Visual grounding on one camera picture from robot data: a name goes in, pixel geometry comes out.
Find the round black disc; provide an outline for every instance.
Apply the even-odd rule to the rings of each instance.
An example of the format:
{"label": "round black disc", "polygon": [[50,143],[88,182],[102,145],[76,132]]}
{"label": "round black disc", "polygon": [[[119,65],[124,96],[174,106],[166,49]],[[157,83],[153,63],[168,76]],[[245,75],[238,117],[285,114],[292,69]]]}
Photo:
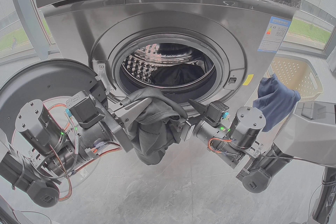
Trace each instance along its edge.
{"label": "round black disc", "polygon": [[0,88],[0,128],[9,141],[20,109],[28,102],[73,96],[85,90],[108,108],[107,97],[97,74],[86,65],[69,59],[51,59],[29,65]]}

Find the energy label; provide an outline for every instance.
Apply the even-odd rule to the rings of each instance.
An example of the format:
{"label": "energy label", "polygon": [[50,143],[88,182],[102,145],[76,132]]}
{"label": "energy label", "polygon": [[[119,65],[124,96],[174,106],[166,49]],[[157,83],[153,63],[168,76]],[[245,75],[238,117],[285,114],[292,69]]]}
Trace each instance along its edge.
{"label": "energy label", "polygon": [[284,40],[291,22],[277,17],[271,17],[258,51],[277,52]]}

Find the yellow warning sticker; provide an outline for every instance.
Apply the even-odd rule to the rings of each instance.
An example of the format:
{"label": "yellow warning sticker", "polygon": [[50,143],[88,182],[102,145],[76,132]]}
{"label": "yellow warning sticker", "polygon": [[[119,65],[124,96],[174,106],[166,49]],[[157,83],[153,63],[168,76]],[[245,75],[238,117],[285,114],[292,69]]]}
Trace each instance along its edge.
{"label": "yellow warning sticker", "polygon": [[245,80],[245,82],[243,83],[244,86],[247,86],[250,84],[252,78],[253,78],[254,74],[248,75],[247,79]]}

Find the qr code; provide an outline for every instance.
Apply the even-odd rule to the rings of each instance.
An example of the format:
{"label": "qr code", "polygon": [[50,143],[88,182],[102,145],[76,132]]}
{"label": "qr code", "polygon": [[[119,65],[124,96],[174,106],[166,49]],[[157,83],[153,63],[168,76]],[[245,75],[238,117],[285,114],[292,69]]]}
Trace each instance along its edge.
{"label": "qr code", "polygon": [[276,37],[283,37],[286,33],[286,29],[287,28],[281,28],[281,27],[278,27],[278,30],[277,32],[275,33],[275,36]]}

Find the laundry basket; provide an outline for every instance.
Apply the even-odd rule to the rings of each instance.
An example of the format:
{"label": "laundry basket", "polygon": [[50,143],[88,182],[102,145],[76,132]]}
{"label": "laundry basket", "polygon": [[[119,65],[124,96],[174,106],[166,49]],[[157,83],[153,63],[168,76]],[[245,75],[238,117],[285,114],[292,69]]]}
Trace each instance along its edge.
{"label": "laundry basket", "polygon": [[[315,100],[323,93],[322,83],[312,67],[304,58],[290,55],[277,54],[268,68],[266,74],[270,78],[274,73],[278,79],[291,90],[296,90],[301,95],[301,100]],[[246,103],[252,106],[253,100],[258,98],[258,87]]]}

